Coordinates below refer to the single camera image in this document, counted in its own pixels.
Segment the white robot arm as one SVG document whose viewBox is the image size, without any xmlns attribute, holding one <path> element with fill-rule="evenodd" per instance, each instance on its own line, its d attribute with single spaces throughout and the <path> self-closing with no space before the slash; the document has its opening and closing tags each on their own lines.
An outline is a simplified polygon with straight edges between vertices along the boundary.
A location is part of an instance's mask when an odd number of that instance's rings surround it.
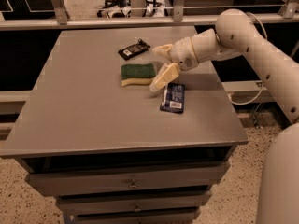
<svg viewBox="0 0 299 224">
<path fill-rule="evenodd" d="M 256 224 L 299 224 L 299 64 L 263 37 L 249 15 L 222 12 L 215 27 L 153 49 L 164 64 L 149 88 L 156 92 L 199 63 L 243 56 L 291 126 L 268 149 L 263 164 Z"/>
</svg>

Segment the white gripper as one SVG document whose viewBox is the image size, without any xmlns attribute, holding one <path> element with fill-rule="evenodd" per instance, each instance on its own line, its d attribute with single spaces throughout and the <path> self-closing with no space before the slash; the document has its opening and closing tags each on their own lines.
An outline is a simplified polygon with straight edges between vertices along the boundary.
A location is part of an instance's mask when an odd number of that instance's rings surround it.
<svg viewBox="0 0 299 224">
<path fill-rule="evenodd" d="M 192 40 L 185 37 L 176 43 L 165 44 L 151 49 L 156 55 L 162 56 L 172 63 L 165 63 L 157 76 L 152 80 L 149 89 L 156 92 L 175 80 L 182 71 L 188 71 L 198 66 L 199 62 L 195 56 Z"/>
</svg>

